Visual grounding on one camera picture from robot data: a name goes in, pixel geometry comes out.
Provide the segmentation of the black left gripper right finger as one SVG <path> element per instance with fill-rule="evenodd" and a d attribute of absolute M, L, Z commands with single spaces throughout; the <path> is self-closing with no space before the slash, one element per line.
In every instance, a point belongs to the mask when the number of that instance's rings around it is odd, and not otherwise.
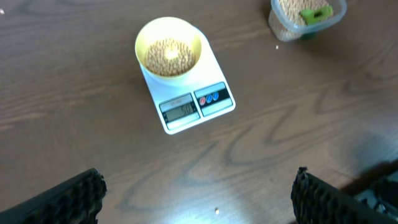
<path fill-rule="evenodd" d="M 348 195 L 301 167 L 293 182 L 290 198 L 297 223 L 397 224 L 387 215 L 357 201 L 354 198 L 357 194 Z"/>

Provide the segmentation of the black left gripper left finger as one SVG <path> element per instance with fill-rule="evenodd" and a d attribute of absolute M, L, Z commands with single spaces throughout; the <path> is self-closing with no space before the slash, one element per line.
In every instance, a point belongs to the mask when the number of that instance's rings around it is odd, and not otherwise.
<path fill-rule="evenodd" d="M 4 224 L 97 224 L 107 187 L 103 175 L 88 169 L 31 199 L 1 212 Z"/>

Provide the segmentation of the green plastic scoop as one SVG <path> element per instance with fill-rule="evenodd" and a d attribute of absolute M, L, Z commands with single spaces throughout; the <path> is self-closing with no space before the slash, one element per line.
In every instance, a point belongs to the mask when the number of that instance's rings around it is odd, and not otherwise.
<path fill-rule="evenodd" d="M 331 17 L 333 15 L 333 8 L 331 6 L 325 6 L 316 10 L 304 9 L 300 11 L 299 14 L 305 21 L 306 25 L 309 26 Z"/>

